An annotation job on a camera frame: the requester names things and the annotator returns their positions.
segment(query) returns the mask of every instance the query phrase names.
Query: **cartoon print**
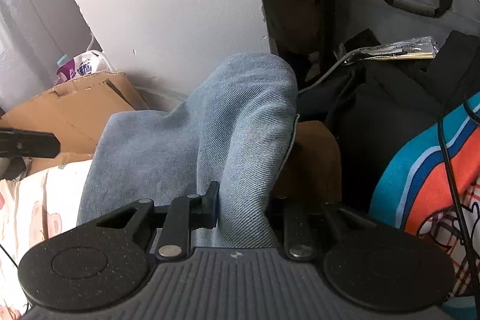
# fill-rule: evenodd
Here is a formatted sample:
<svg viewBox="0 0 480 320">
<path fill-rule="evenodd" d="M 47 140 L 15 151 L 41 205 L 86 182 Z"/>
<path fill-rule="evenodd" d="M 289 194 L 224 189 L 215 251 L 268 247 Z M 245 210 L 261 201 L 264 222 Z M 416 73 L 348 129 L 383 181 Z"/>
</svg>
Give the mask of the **cartoon print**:
<svg viewBox="0 0 480 320">
<path fill-rule="evenodd" d="M 62 233 L 62 219 L 58 213 L 49 214 L 40 202 L 35 202 L 30 223 L 30 248 Z"/>
<path fill-rule="evenodd" d="M 461 195 L 460 202 L 470 240 L 477 259 L 480 259 L 480 185 L 473 183 Z M 464 240 L 454 208 L 449 207 L 427 217 L 417 235 L 439 246 L 452 259 L 457 279 L 452 294 L 454 296 L 462 295 L 470 284 L 470 272 Z"/>
<path fill-rule="evenodd" d="M 0 242 L 5 238 L 15 210 L 15 194 L 18 184 L 3 180 L 0 182 Z"/>
<path fill-rule="evenodd" d="M 4 307 L 0 305 L 0 319 L 1 320 L 18 320 L 22 315 L 15 307 Z"/>
<path fill-rule="evenodd" d="M 468 208 L 465 205 L 462 205 L 463 208 L 463 215 L 465 217 L 465 223 L 467 226 L 467 229 L 469 231 L 469 237 L 470 240 L 472 241 L 473 249 L 475 250 L 475 253 L 477 255 L 477 258 L 480 259 L 480 230 L 477 231 L 477 229 L 480 227 L 478 225 L 478 221 L 480 220 L 480 207 L 478 202 L 474 202 L 471 205 L 471 208 Z M 458 218 L 455 218 L 454 220 L 454 226 L 458 230 L 458 234 L 460 235 L 460 224 L 458 222 Z M 464 240 L 462 237 L 460 237 L 460 244 L 464 244 Z"/>
</svg>

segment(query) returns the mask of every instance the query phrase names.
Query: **metal screw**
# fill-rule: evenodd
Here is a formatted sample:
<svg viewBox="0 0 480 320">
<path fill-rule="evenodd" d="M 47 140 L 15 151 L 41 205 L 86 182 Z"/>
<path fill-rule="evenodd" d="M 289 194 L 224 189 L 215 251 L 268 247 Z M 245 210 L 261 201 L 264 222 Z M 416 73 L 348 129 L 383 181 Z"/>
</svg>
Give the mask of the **metal screw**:
<svg viewBox="0 0 480 320">
<path fill-rule="evenodd" d="M 174 245 L 171 245 L 171 244 L 168 244 L 166 246 L 162 246 L 158 249 L 158 253 L 165 258 L 171 258 L 171 257 L 174 257 L 174 256 L 178 256 L 182 253 L 181 251 L 182 251 L 181 247 L 174 246 Z"/>
<path fill-rule="evenodd" d="M 309 246 L 304 246 L 303 244 L 298 244 L 290 248 L 289 253 L 297 259 L 302 259 L 313 255 L 314 250 Z"/>
</svg>

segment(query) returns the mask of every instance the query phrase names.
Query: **white cable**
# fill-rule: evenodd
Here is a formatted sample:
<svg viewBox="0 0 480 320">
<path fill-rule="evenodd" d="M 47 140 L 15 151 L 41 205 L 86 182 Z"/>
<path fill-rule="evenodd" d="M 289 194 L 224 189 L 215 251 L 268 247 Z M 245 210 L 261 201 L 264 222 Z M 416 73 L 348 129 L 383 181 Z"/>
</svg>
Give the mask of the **white cable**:
<svg viewBox="0 0 480 320">
<path fill-rule="evenodd" d="M 106 63 L 106 65 L 109 66 L 109 69 L 110 69 L 111 72 L 115 72 L 115 69 L 114 69 L 113 65 L 111 64 L 111 62 L 109 61 L 109 58 L 107 57 L 107 55 L 105 55 L 103 52 L 97 51 L 95 49 L 92 49 L 90 52 L 93 53 L 94 55 L 97 55 L 98 57 L 100 57 Z"/>
<path fill-rule="evenodd" d="M 93 43 L 95 42 L 95 36 L 93 36 L 92 31 L 90 31 L 90 35 L 92 36 L 92 40 L 91 40 L 90 43 L 88 44 L 88 47 L 87 47 L 87 49 L 86 49 L 85 52 L 90 51 L 90 49 L 92 49 Z"/>
<path fill-rule="evenodd" d="M 340 64 L 342 64 L 344 61 L 348 60 L 350 57 L 352 57 L 353 55 L 356 55 L 357 53 L 359 53 L 360 51 L 359 50 L 354 50 L 354 51 L 351 51 L 351 52 L 348 52 L 346 55 L 344 55 L 340 60 L 338 60 L 335 64 L 332 65 L 332 67 L 330 67 L 330 69 L 325 72 L 325 74 L 323 74 L 320 79 L 318 79 L 314 84 L 308 86 L 308 87 L 305 87 L 303 88 L 302 90 L 300 90 L 298 93 L 301 94 L 303 92 L 306 92 L 308 90 L 310 90 L 311 88 L 314 88 L 315 86 L 318 86 L 320 83 L 322 83 L 325 79 L 327 79 L 327 77 L 335 70 L 335 68 L 337 68 Z"/>
</svg>

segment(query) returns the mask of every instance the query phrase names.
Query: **colorful fabric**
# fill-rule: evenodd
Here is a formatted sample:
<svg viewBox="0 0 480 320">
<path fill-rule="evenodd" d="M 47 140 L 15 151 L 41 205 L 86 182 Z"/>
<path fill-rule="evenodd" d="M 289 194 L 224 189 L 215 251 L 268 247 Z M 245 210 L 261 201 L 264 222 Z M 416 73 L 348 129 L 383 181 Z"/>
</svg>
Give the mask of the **colorful fabric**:
<svg viewBox="0 0 480 320">
<path fill-rule="evenodd" d="M 480 93 L 469 104 L 480 112 Z M 480 128 L 459 106 L 445 117 L 443 130 L 469 234 L 480 259 Z M 465 292 L 470 276 L 436 124 L 392 159 L 375 189 L 369 214 L 440 246 L 452 258 L 457 273 L 452 294 Z"/>
<path fill-rule="evenodd" d="M 16 263 L 36 244 L 76 226 L 78 207 L 92 160 L 69 163 L 0 181 L 0 244 Z M 16 320 L 27 300 L 17 269 L 0 250 L 0 320 Z"/>
</svg>

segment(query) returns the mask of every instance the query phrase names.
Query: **brown cardboard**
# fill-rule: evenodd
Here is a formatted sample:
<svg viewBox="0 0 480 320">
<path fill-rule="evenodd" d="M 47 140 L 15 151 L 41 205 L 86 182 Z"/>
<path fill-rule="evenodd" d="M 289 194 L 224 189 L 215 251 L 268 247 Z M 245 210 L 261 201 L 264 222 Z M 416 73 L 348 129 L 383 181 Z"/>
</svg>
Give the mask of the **brown cardboard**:
<svg viewBox="0 0 480 320">
<path fill-rule="evenodd" d="M 69 80 L 0 118 L 0 127 L 52 132 L 61 152 L 93 154 L 112 114 L 147 106 L 123 72 L 98 72 Z M 52 166 L 58 165 L 52 160 Z"/>
</svg>

